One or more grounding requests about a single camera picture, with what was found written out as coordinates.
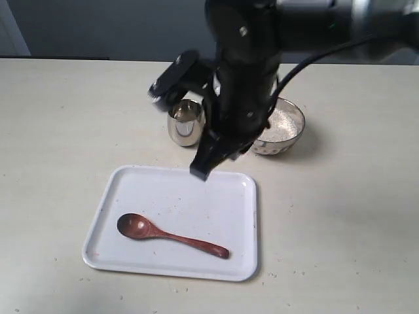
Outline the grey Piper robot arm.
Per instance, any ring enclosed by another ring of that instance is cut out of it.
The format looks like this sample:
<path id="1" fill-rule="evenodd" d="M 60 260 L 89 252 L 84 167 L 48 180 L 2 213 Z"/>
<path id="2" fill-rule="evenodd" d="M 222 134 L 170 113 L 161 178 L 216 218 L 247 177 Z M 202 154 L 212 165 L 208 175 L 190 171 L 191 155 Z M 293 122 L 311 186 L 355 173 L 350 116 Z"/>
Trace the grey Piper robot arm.
<path id="1" fill-rule="evenodd" d="M 207 1 L 217 66 L 205 89 L 206 125 L 190 172 L 206 180 L 249 150 L 285 86 L 345 50 L 366 60 L 418 48 L 417 1 Z"/>

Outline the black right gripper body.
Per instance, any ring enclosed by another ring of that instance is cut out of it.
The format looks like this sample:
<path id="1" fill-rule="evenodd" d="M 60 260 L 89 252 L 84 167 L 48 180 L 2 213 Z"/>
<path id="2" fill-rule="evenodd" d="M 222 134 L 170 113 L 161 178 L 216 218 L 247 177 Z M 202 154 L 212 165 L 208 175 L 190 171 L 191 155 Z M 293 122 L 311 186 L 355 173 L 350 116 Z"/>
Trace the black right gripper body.
<path id="1" fill-rule="evenodd" d="M 247 150 L 268 127 L 280 64 L 275 1 L 206 1 L 216 42 L 217 102 L 209 130 L 227 138 L 228 156 Z"/>

